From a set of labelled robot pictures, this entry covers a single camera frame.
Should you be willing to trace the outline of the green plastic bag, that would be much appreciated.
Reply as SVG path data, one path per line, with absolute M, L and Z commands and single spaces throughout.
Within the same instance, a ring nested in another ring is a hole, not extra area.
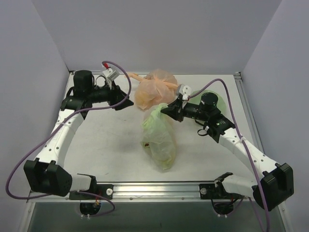
M 160 103 L 148 109 L 141 124 L 141 147 L 162 171 L 172 167 L 177 153 L 173 120 L 161 113 L 167 106 Z

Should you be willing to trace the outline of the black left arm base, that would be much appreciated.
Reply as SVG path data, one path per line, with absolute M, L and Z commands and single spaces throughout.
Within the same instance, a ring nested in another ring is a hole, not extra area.
M 80 201 L 78 210 L 81 217 L 100 217 L 115 211 L 115 205 L 112 202 L 113 189 L 113 184 L 99 184 L 97 180 L 92 177 L 90 189 L 72 191 L 69 193 L 69 199 Z M 112 208 L 104 211 L 102 209 L 102 202 L 109 203 Z

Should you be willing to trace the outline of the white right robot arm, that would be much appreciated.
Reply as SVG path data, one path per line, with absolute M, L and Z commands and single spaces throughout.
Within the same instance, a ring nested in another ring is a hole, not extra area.
M 203 130 L 216 143 L 236 156 L 256 180 L 227 172 L 215 179 L 214 192 L 224 198 L 228 194 L 254 198 L 267 211 L 273 210 L 294 193 L 293 169 L 287 163 L 279 164 L 267 157 L 245 137 L 238 135 L 236 125 L 217 107 L 218 96 L 207 92 L 199 104 L 186 103 L 182 96 L 161 110 L 161 113 L 182 122 L 191 118 L 203 122 Z

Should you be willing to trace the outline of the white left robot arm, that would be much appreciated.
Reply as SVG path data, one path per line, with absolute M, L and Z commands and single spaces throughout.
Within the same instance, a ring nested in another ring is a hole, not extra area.
M 65 170 L 64 162 L 69 146 L 88 112 L 93 109 L 93 104 L 107 102 L 116 111 L 133 105 L 129 95 L 115 84 L 118 76 L 117 70 L 107 68 L 102 72 L 104 85 L 98 86 L 91 71 L 80 70 L 74 73 L 73 86 L 61 103 L 51 137 L 43 143 L 36 158 L 24 164 L 24 172 L 32 191 L 62 197 L 80 191 L 87 199 L 97 195 L 96 177 L 70 174 Z

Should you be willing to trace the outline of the orange tied plastic bag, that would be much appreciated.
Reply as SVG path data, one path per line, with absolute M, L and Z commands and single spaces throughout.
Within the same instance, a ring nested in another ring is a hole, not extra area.
M 129 72 L 128 76 L 139 81 L 134 100 L 141 110 L 145 111 L 160 103 L 174 101 L 179 84 L 172 73 L 156 69 L 144 77 L 133 72 Z

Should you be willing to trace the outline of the green wavy plastic bowl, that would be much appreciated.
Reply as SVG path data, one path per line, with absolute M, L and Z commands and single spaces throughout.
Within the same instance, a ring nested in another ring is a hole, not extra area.
M 213 93 L 213 94 L 215 94 L 218 97 L 217 108 L 221 111 L 222 114 L 226 113 L 226 103 L 225 103 L 224 99 L 218 93 L 216 93 L 216 92 L 214 92 L 212 90 L 207 90 L 207 89 L 204 90 L 203 92 L 201 92 L 197 96 L 191 98 L 189 100 L 189 102 L 193 103 L 193 104 L 199 104 L 200 100 L 201 100 L 201 96 L 204 93 Z

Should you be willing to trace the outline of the aluminium back rail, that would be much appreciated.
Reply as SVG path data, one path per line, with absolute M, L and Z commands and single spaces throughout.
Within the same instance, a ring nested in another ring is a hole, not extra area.
M 93 75 L 97 75 L 99 73 L 102 73 L 102 71 L 100 70 L 70 70 L 69 73 L 74 75 L 75 73 L 78 73 L 78 72 L 82 72 L 82 73 L 92 73 Z

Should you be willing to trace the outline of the aluminium rail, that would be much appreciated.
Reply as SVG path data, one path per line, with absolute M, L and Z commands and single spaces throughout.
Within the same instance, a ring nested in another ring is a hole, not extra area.
M 75 73 L 78 73 L 78 72 L 82 72 L 82 73 L 92 73 L 93 75 L 97 75 L 99 73 L 102 73 L 102 71 L 100 70 L 70 70 L 69 73 L 74 75 Z
M 263 146 L 262 146 L 262 143 L 261 143 L 261 140 L 260 140 L 260 136 L 259 136 L 259 133 L 258 133 L 258 129 L 257 129 L 256 123 L 255 123 L 253 113 L 252 113 L 252 110 L 250 108 L 249 101 L 248 101 L 248 98 L 247 98 L 247 95 L 246 95 L 246 92 L 245 92 L 241 72 L 234 73 L 234 79 L 235 79 L 236 86 L 237 86 L 237 89 L 238 89 L 238 92 L 239 92 L 239 95 L 240 95 L 242 106 L 244 108 L 244 113 L 245 113 L 245 116 L 246 116 L 246 119 L 247 119 L 247 122 L 248 122 L 248 125 L 249 125 L 250 133 L 251 133 L 251 136 L 252 136 L 252 139 L 253 139 L 253 144 L 257 148 L 262 150 Z
M 201 200 L 199 195 L 199 184 L 209 183 L 213 181 L 190 181 L 190 182 L 98 182 L 99 184 L 113 184 L 113 201 L 130 201 L 130 200 Z M 255 190 L 258 189 L 258 184 L 253 180 L 242 179 L 240 177 L 226 178 L 223 182 L 223 187 L 227 193 L 236 193 L 243 196 L 245 199 L 254 197 Z M 70 201 L 69 193 L 66 195 L 57 195 L 48 193 L 45 195 L 41 192 L 30 192 L 29 202 L 66 202 Z

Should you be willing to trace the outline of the aluminium right side rail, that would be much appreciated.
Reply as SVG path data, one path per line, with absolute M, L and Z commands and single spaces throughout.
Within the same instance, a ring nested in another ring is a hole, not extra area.
M 247 95 L 246 95 L 246 92 L 245 92 L 241 72 L 234 73 L 234 79 L 235 79 L 236 86 L 237 86 L 237 89 L 238 89 L 238 92 L 239 92 L 239 95 L 240 95 L 242 106 L 244 108 L 244 113 L 245 113 L 245 116 L 246 116 L 246 119 L 247 119 L 247 122 L 248 122 L 248 125 L 249 125 L 250 133 L 251 133 L 251 136 L 252 136 L 252 139 L 253 139 L 253 144 L 257 148 L 262 150 L 263 146 L 262 146 L 262 143 L 261 143 L 261 140 L 260 140 L 260 136 L 259 136 L 259 133 L 258 133 L 258 129 L 257 129 L 256 123 L 255 123 L 253 113 L 252 113 L 252 110 L 250 108 L 249 101 L 248 101 L 248 98 L 247 98 Z

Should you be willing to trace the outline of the aluminium front rail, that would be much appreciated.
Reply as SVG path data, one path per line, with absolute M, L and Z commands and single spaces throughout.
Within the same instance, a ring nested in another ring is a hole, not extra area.
M 199 184 L 209 183 L 213 181 L 190 181 L 190 182 L 98 182 L 99 184 L 113 184 L 113 201 L 130 201 L 130 200 L 201 200 L 199 195 Z M 255 190 L 258 189 L 258 184 L 253 180 L 242 179 L 240 177 L 226 178 L 223 182 L 223 187 L 227 193 L 236 193 L 243 196 L 245 199 L 254 197 Z M 30 192 L 29 202 L 66 202 L 70 201 L 69 193 L 66 195 L 57 195 L 48 193 L 45 195 L 41 192 Z

